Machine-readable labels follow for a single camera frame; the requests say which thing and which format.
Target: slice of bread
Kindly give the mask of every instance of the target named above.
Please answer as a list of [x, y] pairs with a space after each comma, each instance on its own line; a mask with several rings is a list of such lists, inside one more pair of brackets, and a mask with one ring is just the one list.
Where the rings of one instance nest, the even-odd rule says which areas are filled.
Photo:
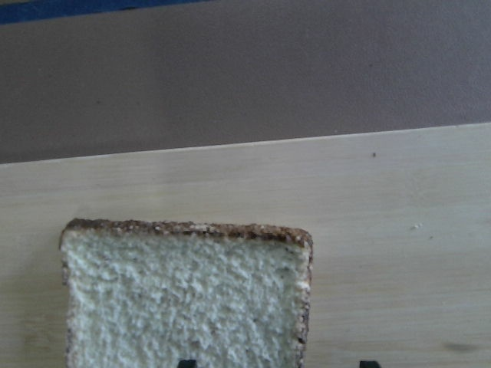
[[68, 368], [304, 366], [301, 229], [75, 219], [60, 247]]

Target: blue tape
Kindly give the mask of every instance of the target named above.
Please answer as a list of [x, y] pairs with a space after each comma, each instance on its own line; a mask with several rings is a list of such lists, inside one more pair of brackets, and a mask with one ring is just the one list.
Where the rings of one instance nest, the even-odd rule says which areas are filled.
[[0, 25], [209, 0], [34, 0], [0, 5]]

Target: cutting board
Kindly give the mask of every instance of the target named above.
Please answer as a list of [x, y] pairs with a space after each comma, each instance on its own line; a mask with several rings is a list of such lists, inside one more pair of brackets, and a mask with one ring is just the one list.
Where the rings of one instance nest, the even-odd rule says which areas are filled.
[[315, 241], [307, 368], [491, 366], [491, 124], [0, 166], [0, 366], [63, 367], [73, 217]]

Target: wooden surface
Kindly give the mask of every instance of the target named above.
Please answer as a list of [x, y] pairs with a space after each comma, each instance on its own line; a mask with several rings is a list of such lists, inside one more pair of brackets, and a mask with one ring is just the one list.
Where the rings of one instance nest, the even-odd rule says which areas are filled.
[[73, 217], [315, 240], [307, 368], [491, 366], [491, 125], [0, 166], [0, 366], [63, 367]]

